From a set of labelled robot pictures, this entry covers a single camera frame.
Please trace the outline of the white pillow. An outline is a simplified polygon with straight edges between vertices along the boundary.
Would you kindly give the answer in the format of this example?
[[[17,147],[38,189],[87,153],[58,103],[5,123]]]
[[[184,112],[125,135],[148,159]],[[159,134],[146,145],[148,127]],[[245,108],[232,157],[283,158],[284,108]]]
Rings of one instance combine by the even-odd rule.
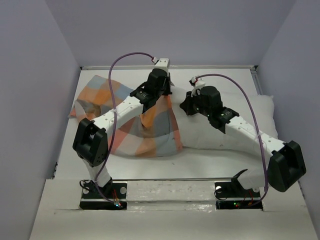
[[[183,147],[235,150],[260,156],[278,139],[271,96],[231,94],[205,86],[171,87],[172,110]]]

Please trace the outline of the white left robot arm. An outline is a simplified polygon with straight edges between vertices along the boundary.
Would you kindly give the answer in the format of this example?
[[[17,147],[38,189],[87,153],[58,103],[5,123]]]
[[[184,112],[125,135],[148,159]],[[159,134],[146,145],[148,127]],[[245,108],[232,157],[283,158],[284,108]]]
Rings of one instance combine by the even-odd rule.
[[[106,163],[116,130],[152,108],[161,96],[170,93],[168,68],[156,66],[149,73],[147,81],[133,90],[119,105],[93,120],[84,118],[79,122],[72,148],[85,163],[97,196],[104,198],[112,189],[113,180]]]

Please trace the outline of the colourful checked pillowcase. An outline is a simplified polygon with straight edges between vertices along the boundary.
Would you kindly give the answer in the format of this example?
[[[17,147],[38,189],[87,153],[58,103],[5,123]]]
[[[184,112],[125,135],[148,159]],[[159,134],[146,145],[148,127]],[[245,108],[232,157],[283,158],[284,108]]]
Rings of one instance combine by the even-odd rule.
[[[70,118],[93,120],[112,109],[111,91],[120,104],[132,89],[115,80],[95,75],[74,101]],[[111,153],[121,157],[154,158],[178,154],[183,149],[173,96],[161,96],[155,106],[115,132]]]

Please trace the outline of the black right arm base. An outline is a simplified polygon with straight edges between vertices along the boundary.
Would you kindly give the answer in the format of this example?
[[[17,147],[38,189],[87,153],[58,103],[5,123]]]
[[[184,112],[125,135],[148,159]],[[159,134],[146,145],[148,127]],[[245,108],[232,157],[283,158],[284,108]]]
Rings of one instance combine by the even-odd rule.
[[[252,188],[244,189],[238,181],[239,176],[245,171],[247,169],[241,170],[230,181],[218,181],[214,183],[215,189],[213,193],[216,199],[215,207],[217,210],[263,210],[260,192],[254,192]]]

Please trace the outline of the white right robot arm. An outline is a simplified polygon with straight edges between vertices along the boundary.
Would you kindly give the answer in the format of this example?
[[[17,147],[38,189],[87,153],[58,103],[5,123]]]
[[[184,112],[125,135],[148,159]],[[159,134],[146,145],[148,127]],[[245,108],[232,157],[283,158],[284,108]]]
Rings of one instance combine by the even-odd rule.
[[[306,174],[302,149],[297,142],[281,141],[260,131],[256,122],[249,124],[239,113],[223,105],[221,94],[214,86],[188,91],[180,108],[187,116],[206,117],[214,129],[246,144],[261,157],[262,168],[243,169],[232,178],[230,190],[235,196],[260,187],[286,192]]]

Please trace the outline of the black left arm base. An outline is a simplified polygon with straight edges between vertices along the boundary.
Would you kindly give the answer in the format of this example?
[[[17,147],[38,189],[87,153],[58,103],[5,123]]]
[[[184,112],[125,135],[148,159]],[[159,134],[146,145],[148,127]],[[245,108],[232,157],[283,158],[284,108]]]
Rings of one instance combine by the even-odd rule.
[[[126,181],[114,180],[108,191],[97,190],[96,185],[91,180],[80,180],[82,188],[79,208],[81,210],[107,210],[122,211],[127,209],[127,189]]]

